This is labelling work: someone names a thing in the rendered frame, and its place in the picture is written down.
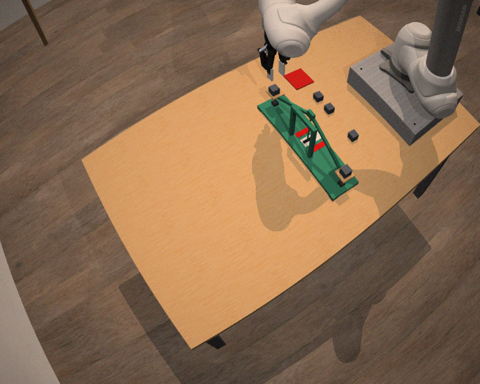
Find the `red flat square plate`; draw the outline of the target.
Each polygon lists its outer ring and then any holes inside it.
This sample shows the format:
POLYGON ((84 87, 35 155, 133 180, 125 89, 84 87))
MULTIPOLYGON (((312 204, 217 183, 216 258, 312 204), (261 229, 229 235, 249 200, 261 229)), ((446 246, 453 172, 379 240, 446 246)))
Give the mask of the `red flat square plate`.
POLYGON ((284 78, 296 89, 299 90, 314 81, 300 68, 291 73, 288 73, 284 78))

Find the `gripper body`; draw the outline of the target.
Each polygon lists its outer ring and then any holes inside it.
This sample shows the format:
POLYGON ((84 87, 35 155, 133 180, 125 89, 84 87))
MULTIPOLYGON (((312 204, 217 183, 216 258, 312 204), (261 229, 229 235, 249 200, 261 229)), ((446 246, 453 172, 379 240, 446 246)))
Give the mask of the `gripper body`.
POLYGON ((264 34, 265 34, 265 44, 264 44, 264 46, 267 44, 267 49, 270 50, 271 52, 273 52, 273 47, 271 46, 265 31, 264 31, 264 34))

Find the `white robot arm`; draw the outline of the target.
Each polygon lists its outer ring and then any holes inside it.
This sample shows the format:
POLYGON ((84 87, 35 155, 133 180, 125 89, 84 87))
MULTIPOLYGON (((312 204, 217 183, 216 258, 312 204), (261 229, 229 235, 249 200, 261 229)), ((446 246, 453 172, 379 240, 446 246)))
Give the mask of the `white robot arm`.
MULTIPOLYGON (((272 47, 285 57, 300 57, 318 34, 322 23, 348 0, 319 0, 310 5, 296 0, 258 0, 262 28, 272 47)), ((433 30, 419 22, 406 24, 398 33, 393 51, 380 69, 416 93, 423 108, 443 119, 457 108, 455 58, 473 0, 438 0, 433 30)))

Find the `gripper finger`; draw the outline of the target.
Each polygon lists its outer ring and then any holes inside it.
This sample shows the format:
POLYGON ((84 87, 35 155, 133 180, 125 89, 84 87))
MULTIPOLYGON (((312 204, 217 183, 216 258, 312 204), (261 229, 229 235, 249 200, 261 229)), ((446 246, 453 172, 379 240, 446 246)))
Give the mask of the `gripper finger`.
POLYGON ((282 56, 279 52, 279 73, 282 76, 285 76, 285 65, 287 64, 287 60, 290 60, 289 57, 282 56))
POLYGON ((273 52, 271 52, 267 49, 266 44, 264 47, 258 48, 258 52, 260 53, 261 66, 267 71, 267 78, 273 81, 273 63, 277 51, 273 49, 273 52), (268 54, 266 55, 267 51, 268 54))

